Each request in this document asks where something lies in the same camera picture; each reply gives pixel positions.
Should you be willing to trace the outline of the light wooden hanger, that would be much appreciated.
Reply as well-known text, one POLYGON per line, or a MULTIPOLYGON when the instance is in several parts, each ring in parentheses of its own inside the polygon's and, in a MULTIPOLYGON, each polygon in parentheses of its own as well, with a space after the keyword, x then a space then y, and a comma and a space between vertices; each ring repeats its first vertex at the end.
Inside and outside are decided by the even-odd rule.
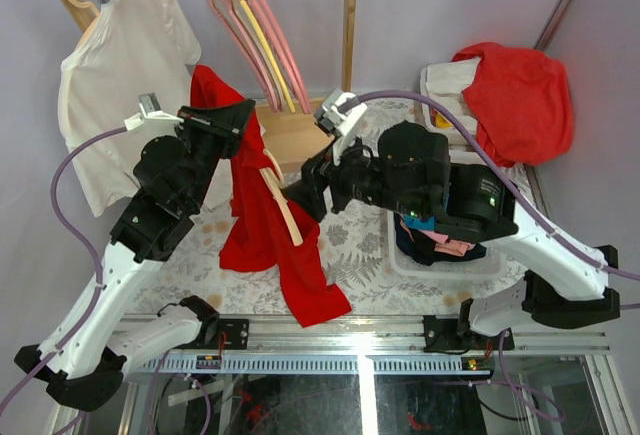
POLYGON ((285 187, 285 184, 280 166, 278 165, 275 157, 267 148, 263 149, 263 154, 269 159, 271 166, 260 169, 261 177, 279 207, 293 245, 300 246, 303 243, 303 238, 300 234, 295 218, 291 213, 288 201, 284 197, 282 191, 282 189, 285 187))

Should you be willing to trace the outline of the red t shirt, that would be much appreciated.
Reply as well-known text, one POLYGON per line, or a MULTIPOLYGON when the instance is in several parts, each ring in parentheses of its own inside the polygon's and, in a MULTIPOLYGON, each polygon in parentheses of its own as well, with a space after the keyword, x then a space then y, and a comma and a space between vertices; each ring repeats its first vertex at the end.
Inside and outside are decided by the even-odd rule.
POLYGON ((298 204, 288 202, 302 237, 300 245, 294 244, 260 174, 262 169, 275 169, 264 149, 261 127, 251 115, 240 149, 231 159, 231 214, 236 221, 220 252, 219 265, 245 273, 276 266, 285 302, 303 327, 341 317, 351 311, 351 305, 339 286, 327 282, 318 250, 320 227, 298 204))

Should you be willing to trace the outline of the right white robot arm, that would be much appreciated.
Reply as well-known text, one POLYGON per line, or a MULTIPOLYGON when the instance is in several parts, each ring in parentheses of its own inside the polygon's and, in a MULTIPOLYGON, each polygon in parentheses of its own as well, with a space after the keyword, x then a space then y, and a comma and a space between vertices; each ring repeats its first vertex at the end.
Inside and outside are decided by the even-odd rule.
POLYGON ((446 136, 403 121, 371 150, 356 139, 336 142, 308 159, 286 196, 314 220, 338 214, 353 201, 396 215, 432 220, 436 232, 499 251, 526 267, 511 287, 461 305, 451 340, 478 349, 520 323, 577 329, 621 315, 619 293, 608 285, 611 246, 567 249, 568 239, 528 206, 508 178, 483 164, 451 162, 446 136))

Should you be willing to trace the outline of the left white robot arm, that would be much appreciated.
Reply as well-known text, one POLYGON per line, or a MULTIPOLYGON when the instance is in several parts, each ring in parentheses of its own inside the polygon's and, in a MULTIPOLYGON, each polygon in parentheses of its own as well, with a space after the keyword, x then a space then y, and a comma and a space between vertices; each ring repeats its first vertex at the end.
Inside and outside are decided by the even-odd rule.
POLYGON ((95 275, 64 321, 43 342, 22 347, 16 365, 45 382, 59 405, 82 412, 103 406, 128 375, 176 347, 208 349, 219 336, 219 314, 197 296, 170 305, 146 325, 114 330, 135 292, 159 271, 194 226, 215 170, 239 150, 255 110, 250 99, 219 108, 162 111, 152 94, 123 127, 99 140, 144 125, 169 124, 175 132, 149 141, 133 173, 139 183, 110 233, 103 253, 88 249, 95 275))

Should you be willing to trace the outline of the white t shirt on hanger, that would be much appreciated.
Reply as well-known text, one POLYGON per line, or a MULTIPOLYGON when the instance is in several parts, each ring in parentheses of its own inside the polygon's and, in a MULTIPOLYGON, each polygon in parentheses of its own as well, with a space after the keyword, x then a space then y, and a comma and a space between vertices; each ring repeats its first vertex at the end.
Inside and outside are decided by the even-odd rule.
MULTIPOLYGON (((111 0, 61 64, 58 121, 69 150, 121 128, 154 94, 174 115, 191 105, 201 47, 177 0, 111 0)), ((152 139, 174 134, 169 122, 145 122, 85 149, 73 164, 94 216, 139 187, 133 168, 152 139)))

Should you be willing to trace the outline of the yellow hanger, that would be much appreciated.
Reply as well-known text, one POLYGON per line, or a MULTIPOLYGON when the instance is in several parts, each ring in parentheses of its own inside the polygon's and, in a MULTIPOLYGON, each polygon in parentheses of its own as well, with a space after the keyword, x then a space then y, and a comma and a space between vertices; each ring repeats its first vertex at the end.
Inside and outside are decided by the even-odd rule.
POLYGON ((296 109, 289 90, 253 11, 246 0, 228 0, 228 5, 231 19, 264 81, 272 109, 294 113, 296 109))

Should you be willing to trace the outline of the pink hanger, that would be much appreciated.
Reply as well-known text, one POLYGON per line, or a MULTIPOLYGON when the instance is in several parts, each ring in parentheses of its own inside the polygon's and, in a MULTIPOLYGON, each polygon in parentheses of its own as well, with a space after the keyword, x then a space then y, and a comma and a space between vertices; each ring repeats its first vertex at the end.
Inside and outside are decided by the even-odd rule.
POLYGON ((303 77, 299 71, 287 38, 271 7, 266 0, 246 0, 246 2, 264 32, 291 98, 295 97, 302 112, 309 114, 311 112, 311 103, 303 77))
POLYGON ((273 105, 272 105, 272 101, 269 100, 267 98, 267 95, 265 94, 266 92, 266 86, 264 84, 264 81, 262 80, 254 62, 252 61, 248 50, 246 48, 246 45, 244 44, 244 41, 241 39, 240 37, 240 33, 239 30, 237 29, 237 27, 234 24, 234 21, 231 19, 231 15, 229 13, 229 5, 228 5, 228 0, 206 0, 209 8, 211 9, 212 13, 218 18, 218 20, 221 22, 222 26, 227 30, 227 32, 229 33, 229 35, 231 36, 231 39, 234 41, 234 43, 236 44, 237 48, 239 49, 240 53, 244 56, 246 62, 248 63, 250 69, 253 71, 256 79, 258 80, 258 83, 267 99, 267 103, 269 105, 269 107, 272 109, 273 105))

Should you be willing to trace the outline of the floral table cloth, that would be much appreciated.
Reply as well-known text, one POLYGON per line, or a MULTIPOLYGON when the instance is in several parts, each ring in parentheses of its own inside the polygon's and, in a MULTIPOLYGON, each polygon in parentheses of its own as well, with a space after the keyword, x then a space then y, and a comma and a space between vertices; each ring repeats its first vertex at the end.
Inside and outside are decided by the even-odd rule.
MULTIPOLYGON (((233 223, 227 203, 203 210, 163 269, 136 292, 128 312, 151 314, 197 295, 224 315, 287 314, 276 268, 255 273, 220 268, 219 252, 233 223)), ((397 274, 389 263, 387 212, 358 202, 339 215, 327 215, 318 249, 328 281, 341 288, 355 315, 455 314, 463 300, 501 291, 525 273, 523 265, 508 258, 507 275, 494 280, 397 274)))

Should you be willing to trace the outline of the dark navy garment in basket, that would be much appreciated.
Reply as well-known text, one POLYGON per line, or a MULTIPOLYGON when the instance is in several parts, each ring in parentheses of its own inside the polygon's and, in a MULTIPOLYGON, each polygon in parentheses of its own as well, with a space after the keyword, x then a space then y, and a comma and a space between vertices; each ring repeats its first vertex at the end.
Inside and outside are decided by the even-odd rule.
POLYGON ((437 262, 471 262, 482 259, 487 254, 487 249, 480 244, 477 244, 475 249, 461 258, 435 252, 431 242, 415 242, 413 240, 413 230, 404 225, 400 215, 394 214, 393 220, 396 247, 403 254, 409 256, 412 260, 421 265, 431 266, 437 262))

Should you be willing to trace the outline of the rear white basket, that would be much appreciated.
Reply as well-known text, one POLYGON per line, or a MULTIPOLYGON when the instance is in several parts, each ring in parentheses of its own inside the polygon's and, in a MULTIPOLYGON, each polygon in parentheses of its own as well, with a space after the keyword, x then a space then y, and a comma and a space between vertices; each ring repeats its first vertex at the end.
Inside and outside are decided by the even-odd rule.
MULTIPOLYGON (((425 67, 421 72, 420 78, 420 93, 428 98, 427 91, 425 88, 426 81, 426 72, 427 67, 425 67)), ((455 128, 453 124, 451 124, 443 114, 428 105, 423 106, 423 116, 425 119, 425 124, 430 131, 441 133, 447 136, 449 142, 453 145, 466 145, 467 141, 465 138, 459 133, 459 131, 455 128)))

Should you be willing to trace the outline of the white garment in rear basket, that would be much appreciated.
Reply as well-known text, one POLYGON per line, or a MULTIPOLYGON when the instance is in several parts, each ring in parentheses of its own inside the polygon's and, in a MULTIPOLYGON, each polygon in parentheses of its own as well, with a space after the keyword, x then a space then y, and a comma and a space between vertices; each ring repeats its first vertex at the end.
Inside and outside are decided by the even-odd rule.
POLYGON ((474 82, 480 58, 432 64, 427 68, 427 95, 445 107, 472 134, 477 120, 464 100, 463 92, 474 82))

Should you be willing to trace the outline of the white laundry basket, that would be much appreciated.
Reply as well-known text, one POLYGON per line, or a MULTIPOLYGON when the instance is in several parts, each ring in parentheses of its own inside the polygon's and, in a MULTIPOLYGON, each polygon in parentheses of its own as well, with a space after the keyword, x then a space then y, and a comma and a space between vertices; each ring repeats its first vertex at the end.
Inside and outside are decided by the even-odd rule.
POLYGON ((431 280, 471 281, 494 280, 507 275, 508 264, 504 254, 489 248, 484 258, 465 262, 435 262, 422 265, 405 255, 396 244, 394 215, 387 213, 388 254, 391 268, 400 275, 431 280))

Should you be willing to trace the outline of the red garment on rear basket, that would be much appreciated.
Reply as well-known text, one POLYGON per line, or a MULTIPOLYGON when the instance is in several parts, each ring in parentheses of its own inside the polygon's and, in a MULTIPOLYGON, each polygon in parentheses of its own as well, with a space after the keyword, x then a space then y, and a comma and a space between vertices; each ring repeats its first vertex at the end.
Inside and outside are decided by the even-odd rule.
POLYGON ((463 48, 452 60, 473 57, 480 62, 463 96, 477 120, 476 140, 496 165, 537 166, 571 148, 574 114, 561 62, 495 42, 463 48))

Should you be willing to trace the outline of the aluminium rail frame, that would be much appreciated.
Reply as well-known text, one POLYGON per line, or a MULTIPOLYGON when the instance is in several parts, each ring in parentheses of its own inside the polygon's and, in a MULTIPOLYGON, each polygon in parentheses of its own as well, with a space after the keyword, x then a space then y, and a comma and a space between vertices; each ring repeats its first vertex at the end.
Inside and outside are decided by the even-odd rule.
POLYGON ((139 368, 57 434, 633 434, 603 331, 520 326, 472 347, 450 319, 301 328, 238 316, 222 349, 139 368))

